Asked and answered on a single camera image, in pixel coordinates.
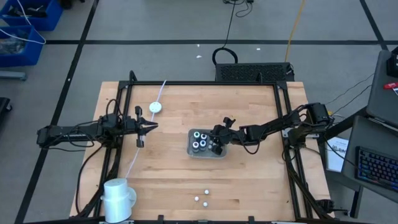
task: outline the blue storage bin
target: blue storage bin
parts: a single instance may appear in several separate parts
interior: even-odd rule
[[[43,4],[47,5],[46,13],[47,17],[29,17],[28,20],[35,27],[36,30],[54,30],[60,20],[62,14],[62,7],[59,5],[57,0],[19,0],[22,5],[26,4],[37,4],[40,7]],[[8,0],[3,9],[0,11],[0,19],[3,19],[10,26],[24,26],[29,25],[25,20],[25,17],[7,16],[7,12],[12,7],[17,7],[19,10],[21,7],[17,0]]]
[[[29,40],[43,42],[32,26],[0,27],[0,29],[11,35],[18,34],[18,30],[21,30],[29,34]],[[0,32],[0,39],[6,38],[10,37]],[[23,51],[19,54],[0,54],[0,67],[35,65],[39,60],[42,48],[42,44],[26,42]]]

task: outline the white cable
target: white cable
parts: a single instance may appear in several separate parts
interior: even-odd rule
[[[162,85],[162,87],[161,87],[160,90],[159,90],[159,94],[157,95],[156,102],[159,102],[159,99],[160,99],[160,96],[161,96],[161,94],[162,94],[163,87],[164,87],[164,85],[166,84],[166,81],[167,81],[167,80],[164,80],[163,85]],[[155,116],[155,113],[152,113],[152,119],[150,119],[150,121],[154,121],[154,116]],[[140,148],[138,148],[138,150],[137,150],[137,152],[136,152],[136,155],[134,156],[134,159],[132,160],[132,162],[131,162],[131,164],[130,164],[129,171],[127,172],[125,178],[127,178],[127,177],[129,176],[130,171],[131,171],[131,169],[132,169],[132,166],[133,166],[134,163],[136,162],[136,159],[137,159],[139,150],[140,150]]]
[[[22,13],[24,14],[24,17],[25,17],[26,22],[27,22],[29,25],[32,25],[32,24],[30,23],[30,21],[28,20],[26,14],[25,14],[25,10],[24,10],[24,8],[22,7],[21,2],[20,2],[19,0],[17,0],[17,2],[18,2],[19,6],[20,6],[21,9],[22,9]],[[11,35],[11,34],[7,33],[6,31],[4,31],[4,30],[2,30],[2,29],[0,29],[0,31],[1,31],[3,34],[6,34],[6,35],[9,36],[9,37],[13,37],[13,38],[16,38],[16,39],[19,39],[19,40],[24,40],[24,41],[27,41],[27,42],[32,42],[32,43],[37,43],[37,44],[45,45],[45,43],[46,43],[47,41],[44,39],[43,36],[41,36],[41,35],[39,34],[39,32],[37,32],[37,30],[35,29],[35,27],[33,27],[33,29],[34,29],[34,30],[36,31],[36,33],[44,40],[44,43],[38,42],[38,41],[36,41],[36,40],[27,40],[27,39],[23,39],[23,38],[20,38],[20,37],[16,37],[16,36],[14,36],[14,35]]]

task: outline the keyboard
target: keyboard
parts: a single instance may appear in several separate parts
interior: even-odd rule
[[[355,178],[398,192],[398,158],[356,147]]]

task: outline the red object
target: red object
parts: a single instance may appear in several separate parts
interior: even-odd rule
[[[388,84],[384,85],[384,89],[385,90],[389,90],[389,89],[392,89],[392,88],[395,88],[395,87],[398,87],[398,82],[396,82],[396,83],[388,83]]]

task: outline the yellow cable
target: yellow cable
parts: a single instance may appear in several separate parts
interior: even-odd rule
[[[289,41],[287,42],[285,62],[287,61],[287,57],[289,56],[290,42],[292,41],[294,31],[296,30],[297,24],[299,23],[301,12],[303,11],[303,8],[304,8],[304,4],[305,4],[305,0],[302,0],[300,10],[298,10],[296,20],[294,21],[294,26],[293,26],[292,32],[290,33]]]

